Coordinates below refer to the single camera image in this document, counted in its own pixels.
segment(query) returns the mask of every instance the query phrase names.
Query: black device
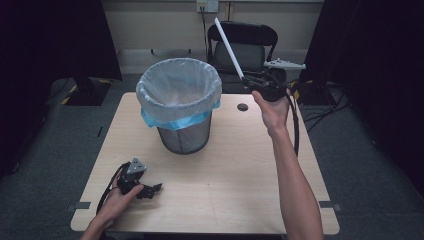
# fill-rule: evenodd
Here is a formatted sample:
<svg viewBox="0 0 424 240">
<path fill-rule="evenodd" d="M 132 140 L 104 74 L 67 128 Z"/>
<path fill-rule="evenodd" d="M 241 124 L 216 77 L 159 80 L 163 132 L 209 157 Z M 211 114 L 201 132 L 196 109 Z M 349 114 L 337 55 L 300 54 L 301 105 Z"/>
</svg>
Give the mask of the black device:
<svg viewBox="0 0 424 240">
<path fill-rule="evenodd" d="M 102 208 L 103 203 L 106 200 L 106 197 L 109 194 L 109 192 L 112 191 L 111 186 L 116 176 L 118 175 L 118 173 L 120 173 L 120 175 L 117 180 L 117 185 L 121 193 L 125 195 L 129 193 L 131 189 L 133 189 L 135 186 L 141 184 L 140 178 L 141 176 L 143 176 L 146 170 L 147 170 L 147 167 L 144 166 L 140 162 L 140 160 L 138 160 L 138 158 L 134 158 L 131 162 L 122 164 L 116 170 L 107 188 L 105 189 L 102 197 L 100 198 L 99 204 L 97 205 L 96 214 Z M 143 190 L 141 190 L 136 196 L 138 199 L 142 199 L 142 198 L 152 199 L 155 196 L 156 192 L 158 192 L 162 187 L 162 183 L 154 185 L 153 187 L 147 186 L 145 184 L 143 185 L 144 185 Z"/>
<path fill-rule="evenodd" d="M 134 158 L 131 162 L 127 162 L 123 165 L 121 170 L 121 175 L 118 178 L 117 185 L 121 190 L 122 194 L 127 194 L 135 186 L 140 184 L 140 178 L 143 176 L 144 172 L 147 170 L 147 167 L 144 166 L 138 158 Z M 152 199 L 156 192 L 158 192 L 162 187 L 162 183 L 157 184 L 153 187 L 144 185 L 143 190 L 137 194 L 138 199 L 149 198 Z"/>
<path fill-rule="evenodd" d="M 261 78 L 242 76 L 241 81 L 250 91 L 258 91 L 268 102 L 276 102 L 286 96 L 286 72 L 284 69 L 267 69 Z"/>
</svg>

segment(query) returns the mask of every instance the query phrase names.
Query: hand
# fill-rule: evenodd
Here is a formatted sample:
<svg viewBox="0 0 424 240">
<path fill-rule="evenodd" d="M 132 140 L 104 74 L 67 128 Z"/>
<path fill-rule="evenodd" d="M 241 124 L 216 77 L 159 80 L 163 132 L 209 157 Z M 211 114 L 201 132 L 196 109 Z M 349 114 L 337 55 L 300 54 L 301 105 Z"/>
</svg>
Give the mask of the hand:
<svg viewBox="0 0 424 240">
<path fill-rule="evenodd" d="M 131 200 L 143 189 L 143 185 L 137 185 L 130 192 L 123 195 L 118 188 L 118 176 L 113 180 L 112 190 L 109 192 L 106 201 L 103 203 L 102 208 L 96 217 L 104 219 L 107 223 L 115 220 L 127 208 Z"/>
<path fill-rule="evenodd" d="M 276 102 L 267 102 L 258 91 L 253 91 L 252 95 L 261 108 L 262 120 L 268 128 L 268 134 L 273 137 L 278 130 L 286 129 L 287 114 L 290 109 L 287 98 L 283 97 Z"/>
<path fill-rule="evenodd" d="M 81 236 L 81 240 L 99 239 L 103 230 L 128 207 L 131 200 L 143 189 L 143 185 L 137 185 L 125 195 L 117 187 L 118 177 L 113 180 L 112 190 L 107 195 L 106 201 L 97 215 L 91 220 L 88 228 Z"/>
</svg>

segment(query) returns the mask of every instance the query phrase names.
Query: wire mesh trash can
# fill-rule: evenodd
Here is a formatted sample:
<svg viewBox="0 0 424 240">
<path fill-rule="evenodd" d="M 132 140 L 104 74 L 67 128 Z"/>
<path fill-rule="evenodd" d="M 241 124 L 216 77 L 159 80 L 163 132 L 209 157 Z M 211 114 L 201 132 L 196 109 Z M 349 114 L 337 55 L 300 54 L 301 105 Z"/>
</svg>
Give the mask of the wire mesh trash can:
<svg viewBox="0 0 424 240">
<path fill-rule="evenodd" d="M 143 74 L 136 91 L 143 120 L 157 127 L 169 151 L 190 154 L 206 145 L 222 91 L 214 67 L 191 58 L 167 59 Z"/>
</svg>

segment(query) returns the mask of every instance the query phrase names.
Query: plastic bag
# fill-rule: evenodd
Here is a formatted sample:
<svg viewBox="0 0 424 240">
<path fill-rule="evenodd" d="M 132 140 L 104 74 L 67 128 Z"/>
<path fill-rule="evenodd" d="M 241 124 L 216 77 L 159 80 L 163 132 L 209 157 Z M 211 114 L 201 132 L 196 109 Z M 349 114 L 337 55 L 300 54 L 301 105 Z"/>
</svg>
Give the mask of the plastic bag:
<svg viewBox="0 0 424 240">
<path fill-rule="evenodd" d="M 178 130 L 202 122 L 218 108 L 222 87 L 211 65 L 174 58 L 151 66 L 136 91 L 141 115 L 149 127 Z"/>
</svg>

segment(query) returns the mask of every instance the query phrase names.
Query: white stick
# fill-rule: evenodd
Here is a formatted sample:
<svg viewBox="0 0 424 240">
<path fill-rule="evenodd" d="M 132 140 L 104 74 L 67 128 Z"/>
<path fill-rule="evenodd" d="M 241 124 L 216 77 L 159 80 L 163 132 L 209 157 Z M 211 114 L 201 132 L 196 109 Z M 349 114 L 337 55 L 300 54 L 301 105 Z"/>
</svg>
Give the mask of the white stick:
<svg viewBox="0 0 424 240">
<path fill-rule="evenodd" d="M 224 41 L 225 47 L 227 48 L 228 53 L 230 54 L 231 60 L 233 60 L 233 64 L 236 67 L 237 73 L 240 79 L 244 76 L 241 71 L 240 65 L 237 62 L 236 56 L 234 55 L 233 49 L 231 49 L 230 43 L 228 42 L 227 36 L 225 36 L 224 30 L 221 27 L 221 23 L 218 18 L 215 18 L 215 24 L 218 28 L 219 34 L 221 35 L 222 40 Z"/>
</svg>

